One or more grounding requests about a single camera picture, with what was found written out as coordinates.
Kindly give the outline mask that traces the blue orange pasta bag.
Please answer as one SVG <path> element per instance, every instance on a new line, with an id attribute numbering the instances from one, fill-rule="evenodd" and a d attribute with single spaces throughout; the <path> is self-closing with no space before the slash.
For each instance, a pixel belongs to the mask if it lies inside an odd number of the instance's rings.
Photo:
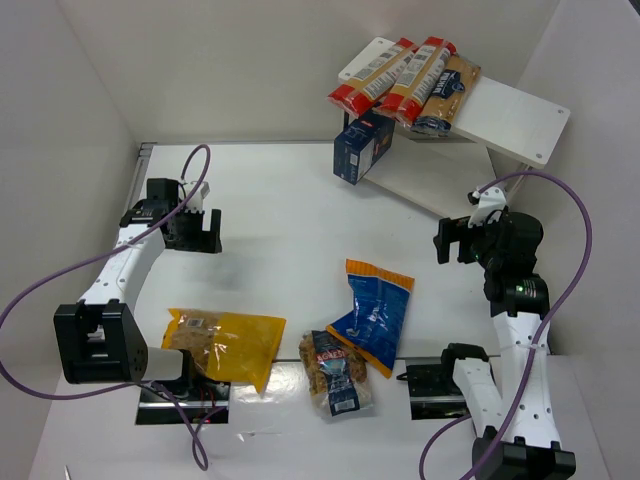
<path id="1" fill-rule="evenodd" d="M 352 310 L 326 330 L 389 379 L 415 279 L 352 259 L 345 261 L 345 271 Z"/>

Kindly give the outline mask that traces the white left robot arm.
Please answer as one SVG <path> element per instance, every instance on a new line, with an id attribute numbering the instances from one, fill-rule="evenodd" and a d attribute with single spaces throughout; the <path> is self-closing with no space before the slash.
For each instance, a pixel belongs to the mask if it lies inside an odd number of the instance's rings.
<path id="1" fill-rule="evenodd" d="M 203 223 L 207 182 L 153 178 L 146 192 L 120 220 L 118 253 L 77 303 L 55 312 L 61 364 L 71 384 L 156 381 L 187 389 L 198 377 L 187 351 L 147 345 L 134 310 L 151 267 L 164 251 L 221 252 L 221 213 L 211 210 L 210 223 Z"/>

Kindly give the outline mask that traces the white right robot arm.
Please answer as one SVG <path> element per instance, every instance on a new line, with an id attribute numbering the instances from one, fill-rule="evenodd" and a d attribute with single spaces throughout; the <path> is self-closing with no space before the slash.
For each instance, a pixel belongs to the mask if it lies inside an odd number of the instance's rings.
<path id="1" fill-rule="evenodd" d="M 448 262 L 457 243 L 459 262 L 483 268 L 499 341 L 499 378 L 480 346 L 452 343 L 441 355 L 473 423 L 476 479 L 569 479 L 576 472 L 575 455 L 561 445 L 551 406 L 543 323 L 549 294 L 534 271 L 542 239 L 537 219 L 507 210 L 495 210 L 477 224 L 467 217 L 442 219 L 434 238 L 439 263 Z"/>

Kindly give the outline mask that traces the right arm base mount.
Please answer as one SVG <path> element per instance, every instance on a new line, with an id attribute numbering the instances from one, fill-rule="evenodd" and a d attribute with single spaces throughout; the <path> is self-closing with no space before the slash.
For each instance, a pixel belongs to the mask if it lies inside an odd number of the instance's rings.
<path id="1" fill-rule="evenodd" d="M 490 358 L 477 351 L 461 358 L 410 358 L 397 379 L 408 385 L 414 420 L 453 419 L 469 414 L 482 429 L 496 426 L 503 418 Z"/>

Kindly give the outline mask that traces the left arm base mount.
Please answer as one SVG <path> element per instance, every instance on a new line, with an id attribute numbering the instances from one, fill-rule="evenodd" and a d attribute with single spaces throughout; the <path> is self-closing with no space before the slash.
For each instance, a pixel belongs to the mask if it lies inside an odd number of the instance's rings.
<path id="1" fill-rule="evenodd" d="M 181 392 L 174 392 L 180 407 L 192 425 L 201 421 L 205 424 L 227 424 L 229 419 L 229 398 L 231 384 L 206 381 L 201 386 Z M 157 389 L 143 389 L 140 392 L 135 424 L 176 425 L 182 419 L 169 397 Z"/>

